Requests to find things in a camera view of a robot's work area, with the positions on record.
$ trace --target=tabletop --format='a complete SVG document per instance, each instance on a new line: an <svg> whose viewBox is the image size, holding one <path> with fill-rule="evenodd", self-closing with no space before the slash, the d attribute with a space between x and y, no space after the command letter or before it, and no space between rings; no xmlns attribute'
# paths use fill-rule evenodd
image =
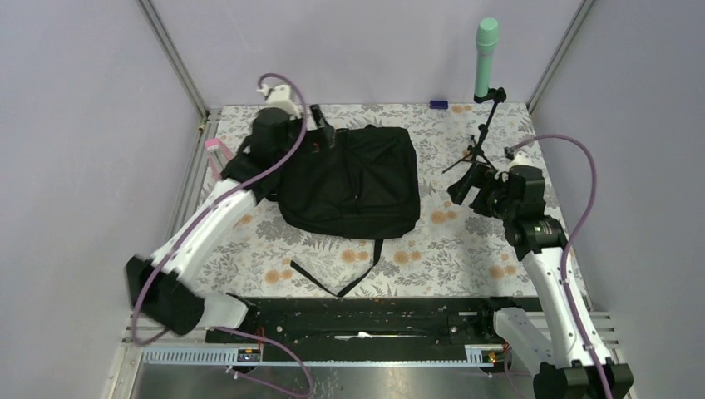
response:
<svg viewBox="0 0 705 399"><path fill-rule="evenodd" d="M261 106L223 108L217 137L233 152L249 134ZM448 110L425 104L321 106L337 127L400 126L409 130L417 152L421 218L400 239L386 239L382 257L351 297L486 297L536 295L526 271L504 239L499 220L481 217L453 204L446 192L467 171L461 163L441 172L466 154L470 136L486 121L491 105L453 104ZM499 169L507 164L504 147L534 134L524 104L500 104L483 145ZM546 213L563 222L558 200L537 144L525 147L534 166L544 170ZM202 198L213 188L208 173ZM332 291L362 275L371 266L371 240L312 234L286 224L275 203L263 200L229 231L198 277L202 293L236 293L250 297L324 297L329 294L298 274L295 260ZM574 260L576 281L584 283Z"/></svg>

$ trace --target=pink object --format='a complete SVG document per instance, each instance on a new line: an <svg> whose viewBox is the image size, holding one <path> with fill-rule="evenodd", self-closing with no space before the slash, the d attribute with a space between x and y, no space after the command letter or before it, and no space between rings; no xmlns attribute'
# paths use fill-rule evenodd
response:
<svg viewBox="0 0 705 399"><path fill-rule="evenodd" d="M233 151L228 148L220 139L210 139L205 142L205 150L208 152L208 163L210 171L216 180L220 180L220 172L225 164L233 159Z"/></svg>

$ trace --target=white wall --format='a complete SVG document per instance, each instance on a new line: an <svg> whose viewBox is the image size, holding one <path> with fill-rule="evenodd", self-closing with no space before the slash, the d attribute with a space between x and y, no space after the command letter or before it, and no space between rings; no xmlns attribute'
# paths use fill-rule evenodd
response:
<svg viewBox="0 0 705 399"><path fill-rule="evenodd" d="M319 103L472 101L475 32L500 21L492 84L528 101L580 0L154 0L209 106L259 104L276 71Z"/></svg>
<svg viewBox="0 0 705 399"><path fill-rule="evenodd" d="M534 115L538 134L576 137L597 161L597 203L577 252L592 298L613 314L639 399L703 396L703 15L702 0L597 2ZM567 144L543 149L574 225L587 164Z"/></svg>
<svg viewBox="0 0 705 399"><path fill-rule="evenodd" d="M94 399L198 117L133 1L4 2L0 54L0 397Z"/></svg>

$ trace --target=bag strap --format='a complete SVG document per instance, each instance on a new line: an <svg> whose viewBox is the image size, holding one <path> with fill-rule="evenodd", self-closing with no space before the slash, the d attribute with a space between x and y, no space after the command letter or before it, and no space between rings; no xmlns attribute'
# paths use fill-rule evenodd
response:
<svg viewBox="0 0 705 399"><path fill-rule="evenodd" d="M299 266L296 262L293 260L290 263L290 266L296 270L297 272L301 273L305 278L308 278L311 283L314 283L318 285L319 288L321 288L323 291L330 293L334 297L342 298L344 297L347 293L353 290L360 282L362 282L370 272L372 272L372 268L377 266L377 262L379 262L379 258L382 256L382 246L384 245L384 240L383 239L376 239L375 240L375 247L374 247L374 253L372 255L372 266L367 270L367 272L363 273L362 276L355 278L350 284L346 285L345 288L341 289L339 293L334 293L333 291L329 290L326 288L323 284L321 284L314 276L311 275L311 273L307 272L304 270L301 266Z"/></svg>

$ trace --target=microphone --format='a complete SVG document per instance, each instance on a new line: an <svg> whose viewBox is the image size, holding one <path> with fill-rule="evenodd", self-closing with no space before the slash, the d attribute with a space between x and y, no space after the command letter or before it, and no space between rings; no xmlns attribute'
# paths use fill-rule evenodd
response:
<svg viewBox="0 0 705 399"><path fill-rule="evenodd" d="M475 69L475 102L483 102L490 88L492 73L492 54L495 52L500 37L500 25L494 18L480 21L475 36L477 46L477 68Z"/></svg>

